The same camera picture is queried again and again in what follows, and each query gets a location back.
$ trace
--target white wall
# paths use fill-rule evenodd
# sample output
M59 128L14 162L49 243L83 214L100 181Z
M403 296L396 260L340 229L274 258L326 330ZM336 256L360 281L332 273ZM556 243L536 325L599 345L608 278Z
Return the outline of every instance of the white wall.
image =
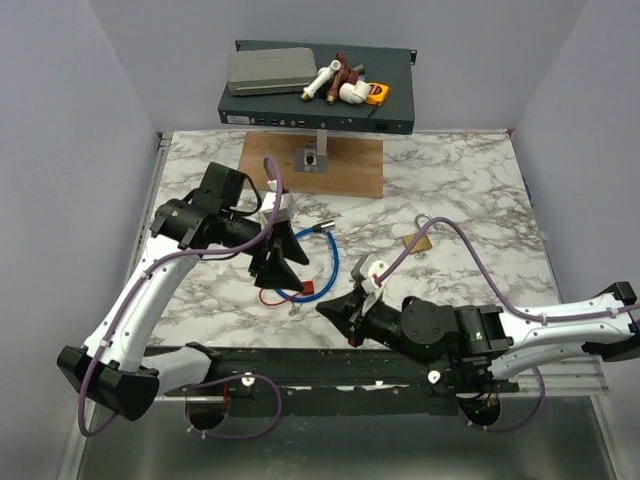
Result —
M563 299L640 293L640 3L590 0L514 136ZM640 360L606 378L640 474Z
M511 128L586 0L91 0L159 130L219 126L237 39L418 49L417 128Z
M86 0L0 5L0 478L47 479L75 394L55 366L124 279L157 135Z

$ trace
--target wooden board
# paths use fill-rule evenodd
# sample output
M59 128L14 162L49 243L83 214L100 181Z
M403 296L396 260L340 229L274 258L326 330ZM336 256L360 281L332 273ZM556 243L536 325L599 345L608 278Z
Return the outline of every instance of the wooden board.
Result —
M382 198L382 140L331 138L327 140L329 172L296 173L296 150L316 137L249 132L244 140L238 170L253 178L260 190L267 189L262 162L270 154L280 164L287 188L292 192Z

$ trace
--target marble tabletop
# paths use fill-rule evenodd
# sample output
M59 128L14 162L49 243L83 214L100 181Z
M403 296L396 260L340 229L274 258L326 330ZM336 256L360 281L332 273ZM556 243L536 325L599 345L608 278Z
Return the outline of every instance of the marble tabletop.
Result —
M155 208L195 188L209 162L236 167L245 132L174 134ZM365 253L391 263L401 237L415 232L418 213L458 222L476 246L498 286L516 305L558 303L533 212L506 133L415 133L384 139L384 198L297 194L294 231L334 219L341 268L325 299L352 288L349 271ZM246 205L250 205L250 191ZM429 235L433 248L410 256L391 277L385 301L399 308L407 295L438 304L496 303L463 243L448 227ZM301 280L322 288L332 267L324 235L301 244L311 260L292 264ZM314 304L265 307L247 272L249 257L201 262L187 276L158 323L151 343L234 347L347 347ZM279 299L266 292L269 300Z

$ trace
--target sticker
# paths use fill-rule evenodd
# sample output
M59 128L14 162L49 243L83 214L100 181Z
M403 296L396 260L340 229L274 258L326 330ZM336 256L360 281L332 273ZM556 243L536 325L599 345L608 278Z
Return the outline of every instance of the sticker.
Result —
M242 117L240 115L227 115L227 122L240 125L249 125L249 117Z

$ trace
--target brown plastic part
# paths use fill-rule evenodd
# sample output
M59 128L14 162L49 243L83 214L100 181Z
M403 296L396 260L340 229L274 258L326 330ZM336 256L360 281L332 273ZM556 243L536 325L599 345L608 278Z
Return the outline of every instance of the brown plastic part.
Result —
M327 92L327 102L335 103L340 93L340 87L345 83L355 85L360 78L360 74L356 70L352 70L347 65L347 59L341 53L336 54L336 60L340 62L340 70L333 75L331 87Z

